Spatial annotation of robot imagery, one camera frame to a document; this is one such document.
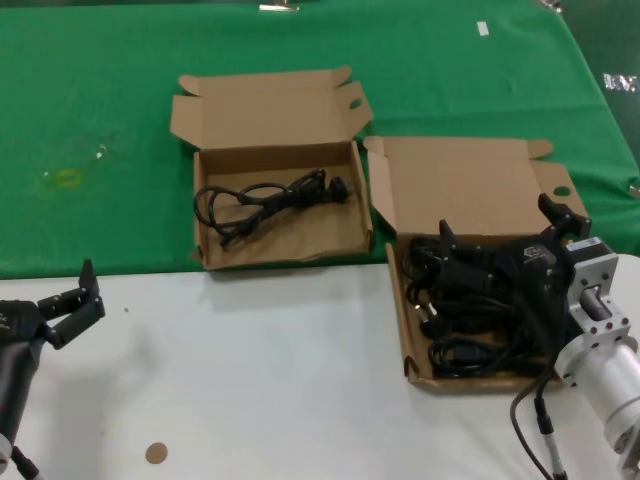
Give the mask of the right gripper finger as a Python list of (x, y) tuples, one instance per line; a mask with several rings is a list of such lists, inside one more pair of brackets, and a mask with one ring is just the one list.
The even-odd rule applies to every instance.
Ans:
[(575, 213), (568, 205), (554, 202), (547, 194), (538, 197), (538, 208), (549, 222), (545, 234), (554, 238), (587, 238), (591, 219)]
[(476, 293), (494, 293), (496, 249), (475, 244), (460, 244), (449, 224), (439, 221), (440, 279), (445, 286), (470, 289)]

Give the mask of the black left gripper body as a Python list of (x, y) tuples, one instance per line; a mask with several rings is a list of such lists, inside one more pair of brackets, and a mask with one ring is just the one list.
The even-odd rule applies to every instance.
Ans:
[(51, 343), (50, 318), (36, 303), (21, 300), (1, 301), (1, 348), (34, 342)]

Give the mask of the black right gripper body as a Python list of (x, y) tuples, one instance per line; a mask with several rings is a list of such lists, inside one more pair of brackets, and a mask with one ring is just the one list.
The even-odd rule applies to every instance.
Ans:
[(558, 229), (548, 227), (499, 246), (495, 266), (511, 284), (514, 308), (543, 354), (557, 357), (568, 330), (569, 280)]

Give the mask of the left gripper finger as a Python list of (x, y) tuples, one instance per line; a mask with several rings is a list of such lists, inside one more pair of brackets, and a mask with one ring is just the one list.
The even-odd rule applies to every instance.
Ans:
[(47, 314), (50, 320), (62, 317), (60, 322), (50, 327), (53, 334), (50, 344), (55, 349), (64, 348), (97, 323), (105, 314), (105, 307), (100, 295), (95, 302), (84, 305), (71, 314)]
[(77, 288), (39, 300), (37, 306), (41, 314), (71, 314), (98, 297), (99, 285), (93, 262), (85, 259)]

